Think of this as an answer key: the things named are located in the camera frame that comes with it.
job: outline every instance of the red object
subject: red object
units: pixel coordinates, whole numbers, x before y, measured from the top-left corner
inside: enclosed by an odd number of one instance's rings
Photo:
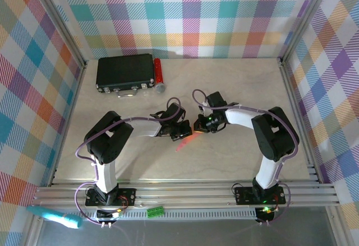
[[[159,58],[155,58],[153,62],[155,65],[156,84],[159,84],[160,82],[163,83],[161,60],[159,60]]]

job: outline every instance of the plaid wall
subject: plaid wall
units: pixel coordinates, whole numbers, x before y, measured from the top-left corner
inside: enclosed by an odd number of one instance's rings
[[[289,71],[316,158],[359,245],[359,0],[323,0]]]
[[[309,0],[67,0],[67,11],[54,2],[88,58],[276,58]]]
[[[39,0],[0,0],[0,245],[48,180],[79,71]]]

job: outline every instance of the colorful checkered pattern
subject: colorful checkered pattern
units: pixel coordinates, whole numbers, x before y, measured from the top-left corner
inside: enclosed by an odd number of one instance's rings
[[[18,245],[45,185],[79,67],[39,0],[0,0],[0,245]]]
[[[146,52],[159,58],[276,58],[309,2],[67,0],[66,12],[54,1],[80,47],[89,47],[89,58]],[[74,29],[81,29],[82,42]]]
[[[359,245],[359,0],[323,0],[289,71],[320,169]]]

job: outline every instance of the beige tabletop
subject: beige tabletop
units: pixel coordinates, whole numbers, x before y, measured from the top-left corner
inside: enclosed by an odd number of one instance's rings
[[[95,88],[97,61],[90,61],[70,121],[56,172],[55,182],[64,179],[93,179],[93,167],[75,157],[86,133],[109,110],[122,118],[149,116],[165,110],[176,96],[191,124],[199,109],[191,97],[193,89],[207,94],[219,91],[228,102],[260,109],[281,107],[292,124],[294,115],[276,59],[162,59],[166,91],[139,90],[134,97],[119,99],[115,93],[101,94]],[[216,134],[200,134],[176,151],[183,141],[167,137],[130,138],[116,159],[121,179],[238,179],[251,180],[259,170],[261,152],[253,130],[227,126]],[[308,179],[305,155],[300,146],[296,157],[283,167],[282,179]]]

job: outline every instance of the black briefcase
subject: black briefcase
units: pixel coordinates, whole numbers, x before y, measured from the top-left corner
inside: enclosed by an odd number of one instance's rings
[[[101,93],[116,92],[118,97],[133,96],[138,89],[153,87],[154,77],[151,54],[104,57],[98,62],[96,88]]]

